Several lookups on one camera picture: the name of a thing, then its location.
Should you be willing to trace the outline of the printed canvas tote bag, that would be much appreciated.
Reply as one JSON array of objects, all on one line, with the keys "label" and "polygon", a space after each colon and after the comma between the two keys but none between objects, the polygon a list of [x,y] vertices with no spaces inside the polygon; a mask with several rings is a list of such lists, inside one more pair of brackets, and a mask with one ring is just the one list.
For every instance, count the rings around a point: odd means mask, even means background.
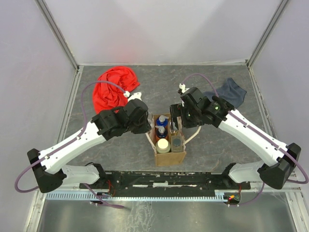
[{"label": "printed canvas tote bag", "polygon": [[[168,116],[169,117],[169,122],[171,121],[171,118],[170,118],[170,114],[160,114],[160,115],[165,115],[165,116]],[[156,166],[171,166],[171,165],[177,165],[177,164],[180,164],[182,163],[183,159],[185,158],[185,155],[186,155],[186,145],[187,143],[189,143],[189,141],[191,141],[195,136],[198,135],[201,127],[198,127],[197,128],[197,131],[190,137],[188,138],[187,140],[184,138],[184,135],[182,133],[182,125],[181,125],[181,118],[178,117],[177,120],[178,120],[178,129],[179,129],[179,135],[183,137],[183,148],[184,148],[184,151],[183,152],[180,152],[180,153],[172,153],[171,150],[169,153],[166,153],[166,154],[158,154],[156,152],[156,143],[157,143],[157,140],[156,140],[156,128],[155,128],[155,121],[156,119],[160,116],[160,115],[150,115],[150,119],[149,119],[149,123],[150,123],[150,126],[151,126],[151,130],[149,132],[146,133],[146,137],[154,151],[154,158],[155,158],[155,164]],[[169,123],[168,123],[168,127],[166,128],[166,131],[168,132],[168,138],[167,140],[171,141],[171,134],[169,132]]]}]

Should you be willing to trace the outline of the clear yellow liquid bottle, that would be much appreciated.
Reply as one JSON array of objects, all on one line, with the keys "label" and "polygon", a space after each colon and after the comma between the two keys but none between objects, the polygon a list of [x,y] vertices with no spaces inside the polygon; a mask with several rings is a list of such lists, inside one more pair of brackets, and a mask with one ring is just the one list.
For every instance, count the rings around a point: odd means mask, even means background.
[{"label": "clear yellow liquid bottle", "polygon": [[169,122],[169,132],[171,136],[179,135],[178,124],[173,122],[172,120]]}]

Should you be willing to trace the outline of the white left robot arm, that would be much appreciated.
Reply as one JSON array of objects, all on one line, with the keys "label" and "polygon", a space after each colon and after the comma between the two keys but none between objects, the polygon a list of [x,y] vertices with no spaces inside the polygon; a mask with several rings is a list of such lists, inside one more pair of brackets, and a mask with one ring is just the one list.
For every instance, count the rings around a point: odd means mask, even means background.
[{"label": "white left robot arm", "polygon": [[144,134],[151,130],[148,106],[140,99],[129,100],[125,106],[103,110],[78,132],[46,150],[35,148],[27,152],[38,188],[51,192],[61,185],[75,183],[93,184],[103,176],[102,169],[92,165],[67,166],[72,159],[93,146],[126,132]]}]

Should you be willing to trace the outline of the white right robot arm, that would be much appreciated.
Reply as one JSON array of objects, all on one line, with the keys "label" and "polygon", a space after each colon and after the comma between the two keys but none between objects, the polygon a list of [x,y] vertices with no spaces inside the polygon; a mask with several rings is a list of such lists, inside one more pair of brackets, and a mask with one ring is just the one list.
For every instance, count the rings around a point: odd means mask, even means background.
[{"label": "white right robot arm", "polygon": [[217,96],[208,99],[197,87],[186,88],[180,84],[178,93],[182,102],[169,108],[172,126],[178,128],[179,123],[184,128],[213,125],[237,138],[261,159],[259,162],[230,164],[226,172],[234,182],[263,181],[273,189],[282,189],[290,181],[300,156],[299,145],[287,145],[271,137],[232,104]]}]

